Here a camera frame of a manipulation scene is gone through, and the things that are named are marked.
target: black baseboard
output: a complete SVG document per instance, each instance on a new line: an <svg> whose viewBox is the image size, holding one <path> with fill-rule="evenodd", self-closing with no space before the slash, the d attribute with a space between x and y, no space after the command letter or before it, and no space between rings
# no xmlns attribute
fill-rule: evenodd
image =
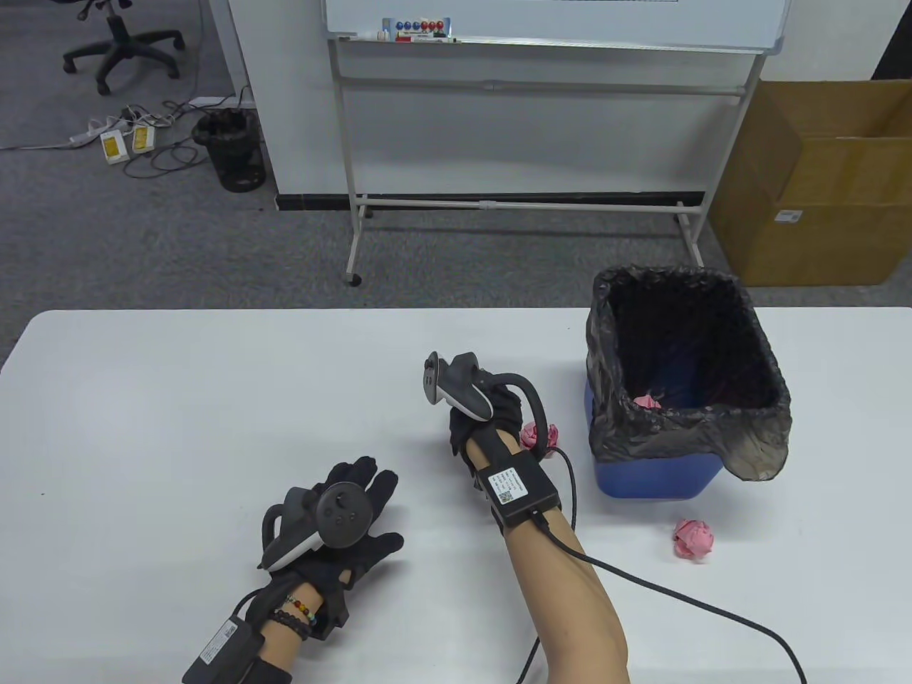
<svg viewBox="0 0 912 684"><path fill-rule="evenodd" d="M698 206L702 192L521 192L506 194L372 195L377 198L477 202L559 202L561 204L658 204ZM281 212L347 212L344 194L277 194L275 206ZM377 207L374 211L428 211L424 207Z"/></svg>

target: crumpled pink paper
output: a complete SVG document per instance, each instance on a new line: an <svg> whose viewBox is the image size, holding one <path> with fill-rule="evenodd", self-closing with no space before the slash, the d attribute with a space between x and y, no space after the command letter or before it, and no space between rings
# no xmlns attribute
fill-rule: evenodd
<svg viewBox="0 0 912 684"><path fill-rule="evenodd" d="M710 526L701 520L682 520L675 527L673 539L675 555L690 561L705 558L716 541Z"/></svg>
<svg viewBox="0 0 912 684"><path fill-rule="evenodd" d="M655 399L652 398L652 395L646 394L642 397L637 397L633 400L637 406L642 406L644 409L661 409L662 405L659 404Z"/></svg>
<svg viewBox="0 0 912 684"><path fill-rule="evenodd" d="M535 429L535 423L529 423L519 433L519 442L524 449L531 449L538 442L538 430ZM548 446L557 446L557 426L551 423L548 426Z"/></svg>

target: blue trash can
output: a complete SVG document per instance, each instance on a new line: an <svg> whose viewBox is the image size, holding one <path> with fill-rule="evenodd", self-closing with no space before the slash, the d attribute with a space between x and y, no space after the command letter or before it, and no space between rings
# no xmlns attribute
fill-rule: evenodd
<svg viewBox="0 0 912 684"><path fill-rule="evenodd" d="M586 382L586 431L592 426L592 388ZM642 459L617 463L595 461L596 481L614 499L680 501L706 489L722 469L714 453L691 453L671 459Z"/></svg>
<svg viewBox="0 0 912 684"><path fill-rule="evenodd" d="M764 482L784 467L791 398L731 276L607 269L593 283L586 346L589 446L609 496L689 499L722 468ZM644 395L661 408L638 406Z"/></svg>

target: black wastebasket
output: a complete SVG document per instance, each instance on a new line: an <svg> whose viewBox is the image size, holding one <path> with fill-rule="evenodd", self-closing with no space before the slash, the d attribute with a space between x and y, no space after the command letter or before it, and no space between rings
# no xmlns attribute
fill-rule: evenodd
<svg viewBox="0 0 912 684"><path fill-rule="evenodd" d="M192 136L209 152L225 190L249 192L266 181L260 130L253 112L225 109L206 114L196 122Z"/></svg>

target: black garbage bag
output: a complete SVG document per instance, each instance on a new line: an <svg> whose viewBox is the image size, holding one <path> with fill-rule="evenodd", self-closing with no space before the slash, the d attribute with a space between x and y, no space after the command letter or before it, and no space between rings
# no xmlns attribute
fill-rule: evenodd
<svg viewBox="0 0 912 684"><path fill-rule="evenodd" d="M603 271L586 342L597 463L715 453L742 480L779 474L791 397L734 278L689 267ZM634 403L647 394L662 408Z"/></svg>

